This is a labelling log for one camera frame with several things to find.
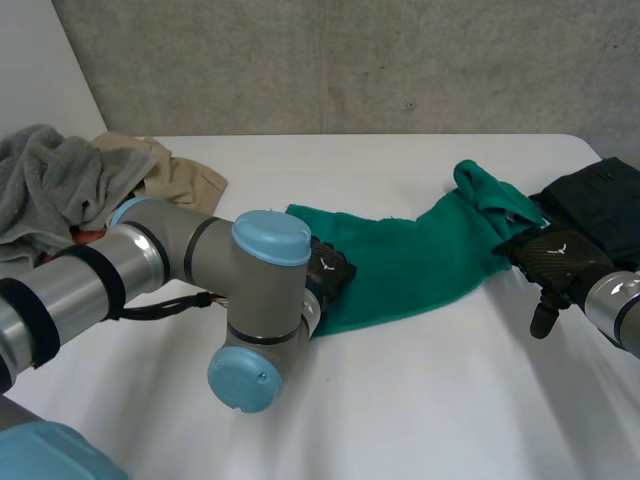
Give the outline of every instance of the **table surface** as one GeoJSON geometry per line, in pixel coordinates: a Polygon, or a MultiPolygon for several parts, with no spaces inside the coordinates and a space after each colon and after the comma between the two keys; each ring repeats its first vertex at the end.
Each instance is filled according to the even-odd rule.
{"type": "MultiPolygon", "coordinates": [[[[229,180],[235,219],[289,203],[416,218],[471,158],[523,193],[598,160],[565,135],[164,137],[229,180]]],[[[195,289],[171,282],[136,304],[195,289]]],[[[223,406],[206,370],[225,335],[215,306],[105,322],[9,397],[67,423],[136,479],[636,479],[640,364],[576,307],[529,336],[538,290],[499,273],[461,300],[314,340],[267,411],[223,406]]]]}

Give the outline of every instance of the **concrete wall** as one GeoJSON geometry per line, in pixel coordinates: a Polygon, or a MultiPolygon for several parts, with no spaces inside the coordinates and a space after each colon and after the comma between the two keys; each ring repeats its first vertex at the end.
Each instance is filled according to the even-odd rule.
{"type": "Polygon", "coordinates": [[[638,0],[54,0],[135,135],[569,133],[640,152],[638,0]]]}

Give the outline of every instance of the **white wall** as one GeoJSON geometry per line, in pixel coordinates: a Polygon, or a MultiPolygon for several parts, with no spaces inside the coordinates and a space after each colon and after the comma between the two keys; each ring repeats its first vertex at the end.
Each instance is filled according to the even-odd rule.
{"type": "Polygon", "coordinates": [[[91,140],[105,125],[49,0],[0,1],[0,137],[33,123],[91,140]]]}

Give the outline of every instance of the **green cloth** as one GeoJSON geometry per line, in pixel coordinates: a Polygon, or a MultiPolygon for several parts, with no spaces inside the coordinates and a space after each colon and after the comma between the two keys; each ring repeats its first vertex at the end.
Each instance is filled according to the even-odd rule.
{"type": "Polygon", "coordinates": [[[358,268],[340,302],[315,336],[409,317],[454,302],[511,265],[491,249],[544,221],[515,187],[475,162],[459,163],[458,188],[416,221],[367,220],[289,205],[287,213],[332,243],[358,268]]]}

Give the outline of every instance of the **black cable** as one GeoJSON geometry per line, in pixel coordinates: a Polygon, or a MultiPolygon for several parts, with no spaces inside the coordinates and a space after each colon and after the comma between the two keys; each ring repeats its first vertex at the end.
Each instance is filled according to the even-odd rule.
{"type": "Polygon", "coordinates": [[[184,312],[193,307],[205,308],[216,300],[224,299],[220,295],[210,292],[200,292],[195,295],[173,298],[164,302],[144,307],[123,308],[118,315],[114,315],[114,320],[125,318],[128,320],[160,320],[184,312]]]}

